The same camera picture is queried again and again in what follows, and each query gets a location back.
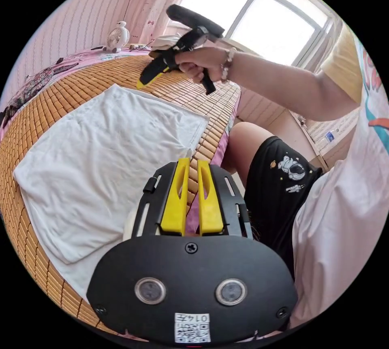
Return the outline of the person's right hand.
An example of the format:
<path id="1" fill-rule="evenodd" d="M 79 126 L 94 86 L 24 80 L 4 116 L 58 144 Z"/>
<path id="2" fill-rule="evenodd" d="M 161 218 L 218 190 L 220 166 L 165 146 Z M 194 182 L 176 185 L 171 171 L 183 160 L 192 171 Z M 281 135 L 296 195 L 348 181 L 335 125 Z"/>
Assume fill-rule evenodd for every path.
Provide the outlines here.
<path id="1" fill-rule="evenodd" d="M 194 83 L 200 83 L 207 69 L 213 82 L 222 81 L 223 66 L 229 50 L 220 47 L 201 47 L 175 56 L 179 69 Z"/>

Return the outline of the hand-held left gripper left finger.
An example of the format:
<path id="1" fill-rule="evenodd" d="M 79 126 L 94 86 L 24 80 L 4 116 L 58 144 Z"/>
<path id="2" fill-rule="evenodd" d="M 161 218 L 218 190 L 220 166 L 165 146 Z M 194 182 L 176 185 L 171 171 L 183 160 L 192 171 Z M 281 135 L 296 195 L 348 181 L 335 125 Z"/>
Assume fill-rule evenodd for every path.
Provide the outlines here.
<path id="1" fill-rule="evenodd" d="M 189 168 L 189 158 L 178 160 L 160 223 L 163 233 L 185 235 Z"/>

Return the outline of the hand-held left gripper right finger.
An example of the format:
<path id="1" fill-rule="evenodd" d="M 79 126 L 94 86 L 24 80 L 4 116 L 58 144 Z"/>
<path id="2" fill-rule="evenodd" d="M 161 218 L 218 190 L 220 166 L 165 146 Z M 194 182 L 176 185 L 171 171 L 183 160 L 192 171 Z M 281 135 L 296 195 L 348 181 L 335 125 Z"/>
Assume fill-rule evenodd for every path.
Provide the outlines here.
<path id="1" fill-rule="evenodd" d="M 198 196 L 199 196 L 199 235 L 221 235 L 224 228 L 217 195 L 217 188 L 210 165 L 198 160 Z"/>

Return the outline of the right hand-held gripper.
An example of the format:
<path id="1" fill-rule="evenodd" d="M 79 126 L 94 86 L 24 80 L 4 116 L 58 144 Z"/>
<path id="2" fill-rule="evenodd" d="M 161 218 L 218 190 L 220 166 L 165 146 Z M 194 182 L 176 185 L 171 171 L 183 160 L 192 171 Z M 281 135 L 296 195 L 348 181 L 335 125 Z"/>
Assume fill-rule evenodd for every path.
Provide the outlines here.
<path id="1" fill-rule="evenodd" d="M 136 89 L 142 89 L 153 83 L 163 74 L 178 70 L 175 62 L 175 56 L 182 52 L 192 51 L 196 47 L 203 45 L 207 40 L 215 42 L 223 38 L 225 30 L 220 26 L 212 28 L 211 26 L 197 26 L 193 28 L 167 50 L 162 51 L 155 57 L 141 72 L 136 84 Z"/>

